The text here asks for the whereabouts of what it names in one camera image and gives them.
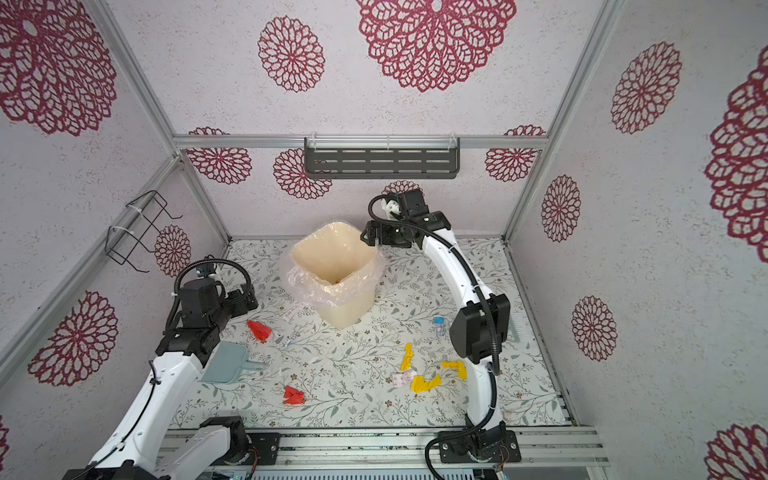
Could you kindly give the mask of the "pink study paper scrap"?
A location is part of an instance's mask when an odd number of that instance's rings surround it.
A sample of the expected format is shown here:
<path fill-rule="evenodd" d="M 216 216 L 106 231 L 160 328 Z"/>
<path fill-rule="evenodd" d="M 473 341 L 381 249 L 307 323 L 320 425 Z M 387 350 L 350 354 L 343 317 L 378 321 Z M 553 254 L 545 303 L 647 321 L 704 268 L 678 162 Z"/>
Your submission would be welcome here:
<path fill-rule="evenodd" d="M 411 369 L 394 372 L 391 375 L 392 385 L 395 388 L 410 387 L 414 377 L 415 377 L 415 372 Z"/>

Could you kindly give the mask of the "yellow paper scrap tall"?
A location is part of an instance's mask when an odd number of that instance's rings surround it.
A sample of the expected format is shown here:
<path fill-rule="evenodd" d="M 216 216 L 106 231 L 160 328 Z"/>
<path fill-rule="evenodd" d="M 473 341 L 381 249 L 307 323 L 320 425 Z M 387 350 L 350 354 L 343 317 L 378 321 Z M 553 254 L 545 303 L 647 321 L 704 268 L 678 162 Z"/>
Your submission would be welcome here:
<path fill-rule="evenodd" d="M 400 364 L 401 372 L 406 372 L 411 369 L 413 355 L 414 353 L 413 353 L 412 344 L 407 343 L 404 347 L 404 356 Z"/>

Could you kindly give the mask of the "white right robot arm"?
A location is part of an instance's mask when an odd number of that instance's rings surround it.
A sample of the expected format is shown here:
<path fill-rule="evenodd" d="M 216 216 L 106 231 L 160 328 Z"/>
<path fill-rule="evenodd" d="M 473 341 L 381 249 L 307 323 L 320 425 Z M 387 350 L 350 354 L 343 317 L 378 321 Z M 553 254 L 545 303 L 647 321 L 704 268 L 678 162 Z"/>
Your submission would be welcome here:
<path fill-rule="evenodd" d="M 443 464 L 518 461 L 516 437 L 503 418 L 498 391 L 503 343 L 507 340 L 511 302 L 496 294 L 470 265 L 451 224 L 432 212 L 420 189 L 375 196 L 367 206 L 370 220 L 360 235 L 369 246 L 416 247 L 436 266 L 458 311 L 450 325 L 450 341 L 467 372 L 466 426 L 444 431 L 425 446 L 428 470 L 440 476 L 431 453 Z"/>

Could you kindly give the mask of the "grey-green plastic dustpan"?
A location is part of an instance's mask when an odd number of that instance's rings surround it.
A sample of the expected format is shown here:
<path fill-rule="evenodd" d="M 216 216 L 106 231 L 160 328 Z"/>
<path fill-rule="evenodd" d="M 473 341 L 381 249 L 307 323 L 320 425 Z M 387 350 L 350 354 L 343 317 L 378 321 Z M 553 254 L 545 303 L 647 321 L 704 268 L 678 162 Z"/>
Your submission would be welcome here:
<path fill-rule="evenodd" d="M 266 365 L 251 361 L 245 345 L 221 342 L 209 358 L 200 379 L 202 383 L 231 384 L 244 372 L 263 371 Z"/>

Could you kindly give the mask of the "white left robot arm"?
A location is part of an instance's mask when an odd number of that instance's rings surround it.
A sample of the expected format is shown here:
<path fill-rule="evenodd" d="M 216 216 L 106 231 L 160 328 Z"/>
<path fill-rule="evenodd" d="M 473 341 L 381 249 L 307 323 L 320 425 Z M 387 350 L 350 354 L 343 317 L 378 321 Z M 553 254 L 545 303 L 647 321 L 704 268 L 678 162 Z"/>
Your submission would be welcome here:
<path fill-rule="evenodd" d="M 193 437 L 159 455 L 188 390 L 198 382 L 230 319 L 258 305 L 251 276 L 239 263 L 206 257 L 182 268 L 150 372 L 130 408 L 89 463 L 67 479 L 196 479 L 223 462 L 246 463 L 253 446 L 239 416 L 204 421 Z"/>

